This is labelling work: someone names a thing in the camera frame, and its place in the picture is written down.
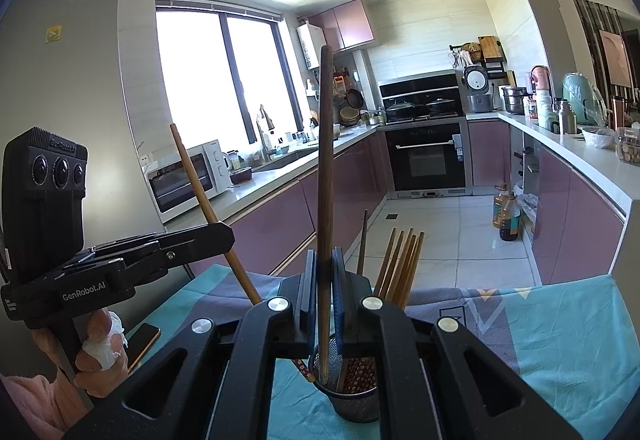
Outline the left hand with bandage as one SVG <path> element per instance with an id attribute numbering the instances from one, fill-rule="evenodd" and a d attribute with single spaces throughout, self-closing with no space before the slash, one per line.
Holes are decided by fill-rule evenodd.
<path id="1" fill-rule="evenodd" d="M 72 380 L 62 376 L 48 382 L 44 377 L 34 377 L 32 393 L 42 402 L 75 402 L 86 408 L 88 397 L 105 398 L 127 377 L 127 356 L 122 334 L 122 323 L 114 312 L 101 309 L 90 316 L 87 323 L 88 337 L 76 356 L 79 372 Z"/>

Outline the pink sleeve forearm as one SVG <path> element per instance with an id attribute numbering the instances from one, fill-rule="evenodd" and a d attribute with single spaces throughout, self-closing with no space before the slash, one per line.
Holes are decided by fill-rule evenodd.
<path id="1" fill-rule="evenodd" d="M 62 439 L 89 413 L 62 371 L 44 376 L 1 376 L 0 439 Z"/>

